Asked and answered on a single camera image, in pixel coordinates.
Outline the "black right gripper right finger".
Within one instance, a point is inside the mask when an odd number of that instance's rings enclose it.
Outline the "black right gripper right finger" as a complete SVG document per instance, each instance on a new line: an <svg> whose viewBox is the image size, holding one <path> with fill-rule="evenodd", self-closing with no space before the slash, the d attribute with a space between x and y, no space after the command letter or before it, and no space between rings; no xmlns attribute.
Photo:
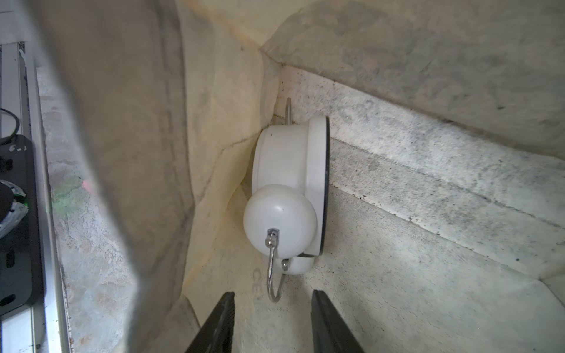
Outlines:
<svg viewBox="0 0 565 353"><path fill-rule="evenodd" d="M310 316L314 353L364 353L358 340L324 291L313 291Z"/></svg>

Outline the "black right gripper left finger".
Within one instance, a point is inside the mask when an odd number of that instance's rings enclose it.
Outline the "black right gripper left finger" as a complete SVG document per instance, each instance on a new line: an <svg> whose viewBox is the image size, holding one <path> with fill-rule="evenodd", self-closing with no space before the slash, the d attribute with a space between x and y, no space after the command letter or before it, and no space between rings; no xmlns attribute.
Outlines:
<svg viewBox="0 0 565 353"><path fill-rule="evenodd" d="M234 325L235 293L226 292L185 352L231 353Z"/></svg>

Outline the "white alarm clock metal handle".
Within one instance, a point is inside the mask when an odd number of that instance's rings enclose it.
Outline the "white alarm clock metal handle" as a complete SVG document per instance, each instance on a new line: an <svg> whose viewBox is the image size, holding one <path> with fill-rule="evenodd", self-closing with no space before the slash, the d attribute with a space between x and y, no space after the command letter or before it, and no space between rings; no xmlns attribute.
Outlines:
<svg viewBox="0 0 565 353"><path fill-rule="evenodd" d="M293 124L288 100L285 124L266 128L257 141L244 210L247 239L267 257L266 291L273 303L282 295L275 273L303 275L324 251L329 174L329 119Z"/></svg>

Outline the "canvas tote bag green handles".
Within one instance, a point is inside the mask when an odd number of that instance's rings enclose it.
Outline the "canvas tote bag green handles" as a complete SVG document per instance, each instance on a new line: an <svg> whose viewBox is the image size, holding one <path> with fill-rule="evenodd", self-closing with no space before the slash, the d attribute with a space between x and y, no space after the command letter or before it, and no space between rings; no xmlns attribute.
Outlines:
<svg viewBox="0 0 565 353"><path fill-rule="evenodd" d="M325 291L366 352L564 350L562 1L23 1L137 288L120 352L311 352ZM330 121L324 251L274 275L260 134Z"/></svg>

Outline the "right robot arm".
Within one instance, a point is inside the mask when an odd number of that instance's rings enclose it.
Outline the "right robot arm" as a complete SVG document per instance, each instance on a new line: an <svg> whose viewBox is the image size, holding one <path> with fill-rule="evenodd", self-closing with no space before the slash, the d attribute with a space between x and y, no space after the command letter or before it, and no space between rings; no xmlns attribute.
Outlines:
<svg viewBox="0 0 565 353"><path fill-rule="evenodd" d="M34 323L16 324L10 333L6 325L44 298L43 265L40 263L35 158L32 141L18 134L20 119L1 108L15 126L10 135L1 135L1 343L22 348L1 348L1 352L33 352L36 348ZM364 352L354 348L357 341L343 318L321 291L313 294L313 352ZM183 352L232 352L235 294L220 299L211 316Z"/></svg>

